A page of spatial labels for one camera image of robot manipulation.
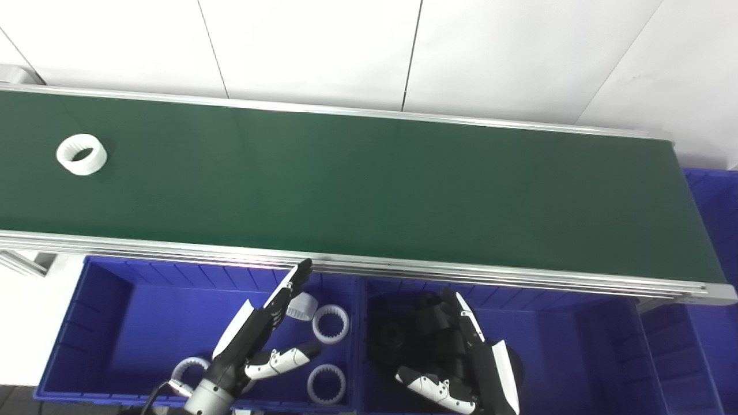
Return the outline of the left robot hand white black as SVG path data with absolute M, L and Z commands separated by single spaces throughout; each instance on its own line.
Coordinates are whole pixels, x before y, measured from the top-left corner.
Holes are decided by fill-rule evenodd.
M 214 355 L 195 395 L 230 406 L 251 380 L 281 375 L 321 354 L 322 346 L 317 341 L 282 352 L 263 351 L 269 337 L 287 317 L 290 302 L 302 293 L 311 271 L 311 258 L 302 260 L 288 272 L 264 305 L 251 310 L 225 347 Z

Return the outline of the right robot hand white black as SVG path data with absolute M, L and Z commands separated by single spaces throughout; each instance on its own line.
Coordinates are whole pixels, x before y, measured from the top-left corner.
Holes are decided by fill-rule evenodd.
M 503 339 L 485 339 L 462 295 L 445 286 L 413 304 L 395 380 L 454 413 L 519 414 L 522 361 Z

